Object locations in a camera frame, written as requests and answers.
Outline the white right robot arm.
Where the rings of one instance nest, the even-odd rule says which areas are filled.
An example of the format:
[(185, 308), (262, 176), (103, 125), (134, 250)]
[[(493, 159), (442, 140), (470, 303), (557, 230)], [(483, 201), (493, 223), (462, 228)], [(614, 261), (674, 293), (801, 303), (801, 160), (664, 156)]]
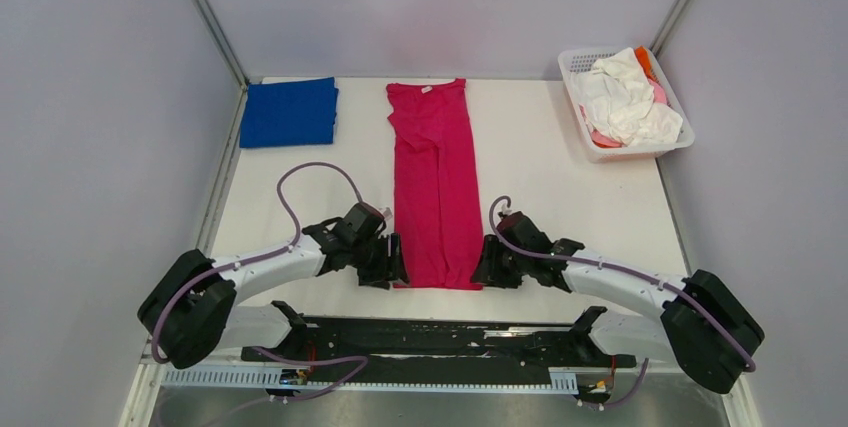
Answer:
[(727, 394), (757, 369), (765, 332), (716, 274), (667, 275), (620, 264), (585, 244), (551, 240), (523, 212), (491, 209), (475, 282), (515, 289), (526, 277), (543, 287), (602, 299), (575, 322), (571, 350), (584, 364), (630, 355), (676, 365), (692, 381)]

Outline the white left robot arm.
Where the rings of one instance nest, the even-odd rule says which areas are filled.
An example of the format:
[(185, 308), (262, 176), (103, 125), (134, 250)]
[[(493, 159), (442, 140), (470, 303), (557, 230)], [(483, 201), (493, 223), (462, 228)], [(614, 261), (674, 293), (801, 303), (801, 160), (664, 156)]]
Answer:
[(298, 358), (307, 337), (302, 315), (284, 301), (256, 307), (246, 300), (348, 267), (362, 286), (407, 285), (401, 237), (385, 227), (380, 211), (358, 202), (343, 217), (301, 227), (280, 246), (217, 259), (198, 249), (181, 254), (137, 311), (156, 343), (152, 353), (177, 369), (232, 348)]

